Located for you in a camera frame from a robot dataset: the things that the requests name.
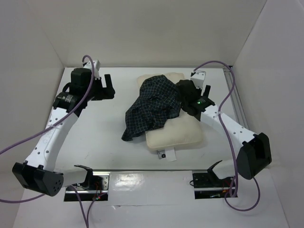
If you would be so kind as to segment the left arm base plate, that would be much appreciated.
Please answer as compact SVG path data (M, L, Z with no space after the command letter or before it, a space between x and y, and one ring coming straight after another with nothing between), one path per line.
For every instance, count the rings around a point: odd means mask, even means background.
M64 174L64 202L107 201L110 185L109 171L94 171L79 169Z

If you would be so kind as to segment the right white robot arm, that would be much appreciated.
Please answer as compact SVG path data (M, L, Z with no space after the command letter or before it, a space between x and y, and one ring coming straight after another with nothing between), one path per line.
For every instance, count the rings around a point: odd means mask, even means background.
M237 174L251 180L271 163L268 136L264 133L256 134L219 112L218 106L209 99L211 86L206 86L203 95L201 89L197 89L191 80L181 80L176 86L183 111L212 127L219 134L226 136L228 133L230 136L236 163L233 159L215 163L207 175L210 185L218 186L225 178Z

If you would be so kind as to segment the dark plaid pillowcase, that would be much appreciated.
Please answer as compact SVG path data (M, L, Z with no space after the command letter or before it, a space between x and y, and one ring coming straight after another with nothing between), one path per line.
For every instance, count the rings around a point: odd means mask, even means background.
M147 78L139 89L139 96L125 112L125 142L151 130L164 127L169 119L177 118L181 99L177 86L165 75Z

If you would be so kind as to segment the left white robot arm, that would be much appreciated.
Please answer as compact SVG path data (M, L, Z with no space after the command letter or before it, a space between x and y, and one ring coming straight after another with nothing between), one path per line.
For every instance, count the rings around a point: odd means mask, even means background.
M70 185L87 190L96 180L92 168L76 165L71 171L55 171L60 149L83 109L89 101L113 99L115 90L110 74L104 76L106 86L100 77L92 79L88 68L75 68L71 81L67 83L53 103L49 118L50 130L43 133L36 147L23 163L15 163L12 172L21 186L45 195L55 196L61 188Z

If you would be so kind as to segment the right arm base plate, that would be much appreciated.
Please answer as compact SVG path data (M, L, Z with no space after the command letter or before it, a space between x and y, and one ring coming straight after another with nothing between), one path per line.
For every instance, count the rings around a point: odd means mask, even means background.
M232 177L219 179L213 171L195 171L189 184L194 188L194 197L200 199L220 199L229 193Z

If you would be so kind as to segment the cream pillow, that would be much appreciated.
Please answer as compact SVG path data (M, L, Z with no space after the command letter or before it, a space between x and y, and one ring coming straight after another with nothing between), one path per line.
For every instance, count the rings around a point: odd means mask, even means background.
M192 147L204 138L199 121L183 110L178 117L168 119L162 128L147 131L145 137L150 151Z

